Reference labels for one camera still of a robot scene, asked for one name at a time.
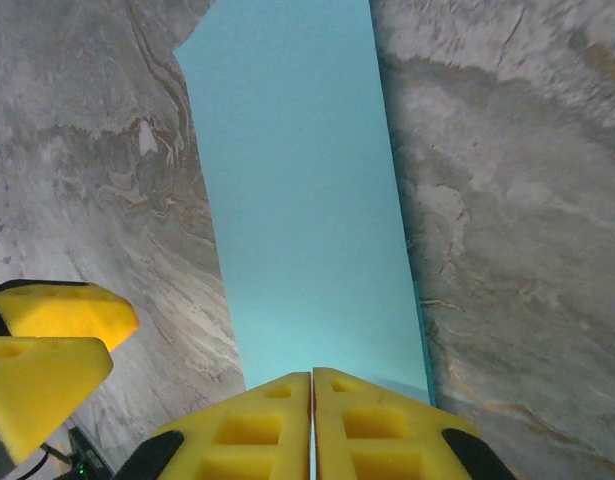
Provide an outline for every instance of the rectangular cutout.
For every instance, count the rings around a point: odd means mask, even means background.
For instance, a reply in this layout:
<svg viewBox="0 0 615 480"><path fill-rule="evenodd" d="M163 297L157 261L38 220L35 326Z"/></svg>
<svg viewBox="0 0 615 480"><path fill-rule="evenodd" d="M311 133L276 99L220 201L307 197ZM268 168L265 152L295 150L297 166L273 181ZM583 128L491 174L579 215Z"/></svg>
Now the rectangular cutout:
<svg viewBox="0 0 615 480"><path fill-rule="evenodd" d="M283 385L265 394L267 398L289 398L293 389L291 385Z"/></svg>
<svg viewBox="0 0 615 480"><path fill-rule="evenodd" d="M29 345L22 345L20 342L0 339L0 358L13 358L25 353Z"/></svg>
<svg viewBox="0 0 615 480"><path fill-rule="evenodd" d="M407 416L391 408L356 408L343 413L347 438L406 438Z"/></svg>
<svg viewBox="0 0 615 480"><path fill-rule="evenodd" d="M357 480L425 480L416 453L354 453Z"/></svg>
<svg viewBox="0 0 615 480"><path fill-rule="evenodd" d="M277 445L283 419L280 415L242 414L227 417L218 428L216 445Z"/></svg>
<svg viewBox="0 0 615 480"><path fill-rule="evenodd" d="M201 464L197 480L269 480L271 458L239 456L209 457Z"/></svg>
<svg viewBox="0 0 615 480"><path fill-rule="evenodd" d="M354 385L348 380L334 380L331 388L337 393L353 393L359 390L357 385Z"/></svg>

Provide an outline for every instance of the gray marble surface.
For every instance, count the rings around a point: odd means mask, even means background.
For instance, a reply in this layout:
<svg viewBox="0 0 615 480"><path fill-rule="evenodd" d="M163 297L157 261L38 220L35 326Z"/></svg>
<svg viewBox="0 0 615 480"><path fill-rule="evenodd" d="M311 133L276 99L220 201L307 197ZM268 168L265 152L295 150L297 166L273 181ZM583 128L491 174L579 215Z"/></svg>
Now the gray marble surface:
<svg viewBox="0 0 615 480"><path fill-rule="evenodd" d="M0 280L141 328L74 415L119 466L243 388L185 81L208 1L0 1ZM375 0L440 405L520 479L615 478L615 0Z"/></svg>

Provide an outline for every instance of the marble wall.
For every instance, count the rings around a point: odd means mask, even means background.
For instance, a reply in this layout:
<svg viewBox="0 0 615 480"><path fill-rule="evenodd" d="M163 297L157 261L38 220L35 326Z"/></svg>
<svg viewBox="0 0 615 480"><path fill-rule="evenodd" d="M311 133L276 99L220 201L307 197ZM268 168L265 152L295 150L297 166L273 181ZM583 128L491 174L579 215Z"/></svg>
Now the marble wall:
<svg viewBox="0 0 615 480"><path fill-rule="evenodd" d="M114 466L242 390L185 82L209 1L0 1L0 280L140 331L75 415ZM615 478L615 0L374 0L441 406L519 478Z"/></svg>

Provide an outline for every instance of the vertical gap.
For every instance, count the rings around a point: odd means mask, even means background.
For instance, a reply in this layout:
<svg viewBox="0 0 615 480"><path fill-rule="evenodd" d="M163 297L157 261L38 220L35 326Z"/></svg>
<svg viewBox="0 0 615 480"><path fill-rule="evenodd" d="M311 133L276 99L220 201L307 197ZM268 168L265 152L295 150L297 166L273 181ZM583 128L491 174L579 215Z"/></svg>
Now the vertical gap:
<svg viewBox="0 0 615 480"><path fill-rule="evenodd" d="M314 384L314 373L312 370L311 388L309 389L309 395L311 395L311 401L309 402L311 408L311 419L309 432L311 438L309 440L309 478L310 480L316 480L316 385Z"/></svg>

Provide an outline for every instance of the yellow foam piece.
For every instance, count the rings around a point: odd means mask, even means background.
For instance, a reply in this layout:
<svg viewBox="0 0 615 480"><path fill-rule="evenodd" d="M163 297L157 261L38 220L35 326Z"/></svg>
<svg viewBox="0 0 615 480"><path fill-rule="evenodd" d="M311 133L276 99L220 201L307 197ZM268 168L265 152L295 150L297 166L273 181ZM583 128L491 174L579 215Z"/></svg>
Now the yellow foam piece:
<svg viewBox="0 0 615 480"><path fill-rule="evenodd" d="M330 368L314 369L319 480L470 480L441 436L468 422Z"/></svg>
<svg viewBox="0 0 615 480"><path fill-rule="evenodd" d="M131 304L93 283L9 288L0 292L0 315L16 337L96 337L109 351L138 328Z"/></svg>
<svg viewBox="0 0 615 480"><path fill-rule="evenodd" d="M26 460L109 375L97 338L0 337L0 440Z"/></svg>
<svg viewBox="0 0 615 480"><path fill-rule="evenodd" d="M161 427L185 440L158 480L308 480L311 375L292 373Z"/></svg>

